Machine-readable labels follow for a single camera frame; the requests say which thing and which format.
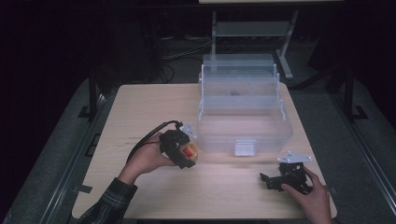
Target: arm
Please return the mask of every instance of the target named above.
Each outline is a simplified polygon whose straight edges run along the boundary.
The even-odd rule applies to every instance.
[[[173,166],[174,163],[163,156],[160,151],[160,135],[156,133],[147,144],[139,148],[126,163],[117,178],[107,188],[99,202],[91,207],[78,223],[121,223],[123,216],[137,191],[136,179],[162,166]]]
[[[289,185],[282,184],[282,189],[287,191],[303,208],[306,217],[314,224],[332,223],[330,212],[329,192],[320,183],[317,175],[304,167],[306,174],[312,180],[312,191],[303,195]]]

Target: plaid sleeve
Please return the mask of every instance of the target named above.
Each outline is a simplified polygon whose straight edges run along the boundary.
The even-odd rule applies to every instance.
[[[94,206],[81,216],[78,223],[105,224],[121,223],[137,186],[129,186],[114,178],[105,193]]]

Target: table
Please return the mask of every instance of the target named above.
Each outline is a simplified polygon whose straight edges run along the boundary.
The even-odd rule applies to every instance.
[[[288,193],[268,190],[259,175],[279,176],[276,158],[292,151],[312,156],[314,161],[305,165],[324,183],[287,87],[284,84],[280,87],[294,134],[279,153],[241,158],[232,153],[201,151],[197,164],[190,169],[162,167],[142,175],[136,181],[139,190],[125,218],[304,217],[299,205]],[[83,182],[84,186],[92,187],[92,191],[78,194],[73,217],[80,217],[98,201],[112,179],[118,176],[131,149],[152,129],[172,119],[196,127],[199,92],[199,84],[120,87]],[[333,201],[331,209],[335,217]]]

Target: hand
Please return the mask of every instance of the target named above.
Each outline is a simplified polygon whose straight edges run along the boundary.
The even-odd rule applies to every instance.
[[[175,164],[166,158],[160,151],[160,135],[156,133],[140,147],[126,163],[118,179],[128,185],[133,185],[136,179],[146,173],[150,173],[162,166],[174,166]]]
[[[296,189],[287,184],[282,184],[283,190],[287,191],[303,208],[306,217],[314,224],[332,223],[330,213],[330,195],[329,192],[320,183],[317,175],[304,167],[306,174],[311,178],[312,191],[303,195]]]

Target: plastic storage bin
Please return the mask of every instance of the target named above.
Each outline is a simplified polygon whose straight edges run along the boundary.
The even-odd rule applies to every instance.
[[[205,55],[200,85],[203,151],[254,156],[279,151],[292,136],[272,55]]]

